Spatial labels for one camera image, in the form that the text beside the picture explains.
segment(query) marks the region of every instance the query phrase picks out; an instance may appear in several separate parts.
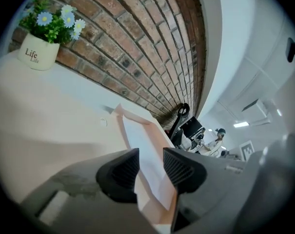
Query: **artificial flower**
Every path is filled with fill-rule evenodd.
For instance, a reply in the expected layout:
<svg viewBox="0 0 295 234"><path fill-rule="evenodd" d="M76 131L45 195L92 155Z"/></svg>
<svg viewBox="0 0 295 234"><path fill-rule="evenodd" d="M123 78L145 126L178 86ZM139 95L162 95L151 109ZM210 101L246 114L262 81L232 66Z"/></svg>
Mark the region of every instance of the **artificial flower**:
<svg viewBox="0 0 295 234"><path fill-rule="evenodd" d="M72 31L72 32L70 32L70 36L72 39L78 40L79 36L80 36L80 32Z"/></svg>
<svg viewBox="0 0 295 234"><path fill-rule="evenodd" d="M85 21L82 19L76 20L75 21L75 27L74 27L74 31L77 33L80 33L81 30L85 27Z"/></svg>
<svg viewBox="0 0 295 234"><path fill-rule="evenodd" d="M29 16L30 13L33 13L34 11L34 7L31 6L30 8L28 9L25 9L23 12L22 12L22 18L25 18L27 16Z"/></svg>
<svg viewBox="0 0 295 234"><path fill-rule="evenodd" d="M72 12L68 12L62 16L62 19L64 20L64 24L66 28L70 28L75 23L75 15Z"/></svg>
<svg viewBox="0 0 295 234"><path fill-rule="evenodd" d="M52 14L49 12L41 12L37 16L37 24L39 26L46 26L52 21Z"/></svg>
<svg viewBox="0 0 295 234"><path fill-rule="evenodd" d="M74 8L70 5L64 5L61 9L61 15L64 16L65 14L67 14L68 12L72 12L74 10Z"/></svg>

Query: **black monitor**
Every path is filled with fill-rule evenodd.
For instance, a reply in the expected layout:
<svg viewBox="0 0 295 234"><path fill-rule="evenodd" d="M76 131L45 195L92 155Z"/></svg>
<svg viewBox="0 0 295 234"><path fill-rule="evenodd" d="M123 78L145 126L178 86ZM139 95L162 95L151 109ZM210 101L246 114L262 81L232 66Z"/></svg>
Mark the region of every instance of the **black monitor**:
<svg viewBox="0 0 295 234"><path fill-rule="evenodd" d="M190 118L187 122L185 122L182 126L180 126L187 138L191 138L201 127L202 125L194 116Z"/></svg>

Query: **white flower pot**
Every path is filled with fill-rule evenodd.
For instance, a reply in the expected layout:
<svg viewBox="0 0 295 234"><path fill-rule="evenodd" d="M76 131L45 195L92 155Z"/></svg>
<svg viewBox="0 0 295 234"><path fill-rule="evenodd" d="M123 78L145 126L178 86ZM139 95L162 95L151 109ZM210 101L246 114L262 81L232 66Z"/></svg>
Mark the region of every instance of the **white flower pot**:
<svg viewBox="0 0 295 234"><path fill-rule="evenodd" d="M59 43L48 43L30 33L20 47L18 59L36 70L48 70L55 63Z"/></svg>

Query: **white paper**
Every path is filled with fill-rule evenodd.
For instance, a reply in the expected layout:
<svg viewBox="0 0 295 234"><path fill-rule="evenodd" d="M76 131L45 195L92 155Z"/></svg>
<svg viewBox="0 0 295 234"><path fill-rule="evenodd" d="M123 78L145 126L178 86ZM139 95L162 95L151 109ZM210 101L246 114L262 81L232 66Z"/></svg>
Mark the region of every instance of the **white paper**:
<svg viewBox="0 0 295 234"><path fill-rule="evenodd" d="M144 174L155 198L167 209L170 209L171 199L161 189L161 183L167 176L162 160L153 145L144 126L123 116L123 124L131 148L139 148L139 166Z"/></svg>

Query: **ceiling light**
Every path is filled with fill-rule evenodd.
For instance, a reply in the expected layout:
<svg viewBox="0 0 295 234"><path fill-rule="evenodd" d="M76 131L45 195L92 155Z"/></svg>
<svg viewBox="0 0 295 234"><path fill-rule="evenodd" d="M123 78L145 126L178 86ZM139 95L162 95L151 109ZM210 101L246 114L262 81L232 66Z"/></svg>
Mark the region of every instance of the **ceiling light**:
<svg viewBox="0 0 295 234"><path fill-rule="evenodd" d="M277 113L278 113L279 116L282 116L282 113L280 112L279 109L277 109Z"/></svg>
<svg viewBox="0 0 295 234"><path fill-rule="evenodd" d="M238 123L238 124L234 124L234 127L246 127L249 126L248 122L242 122L242 123Z"/></svg>

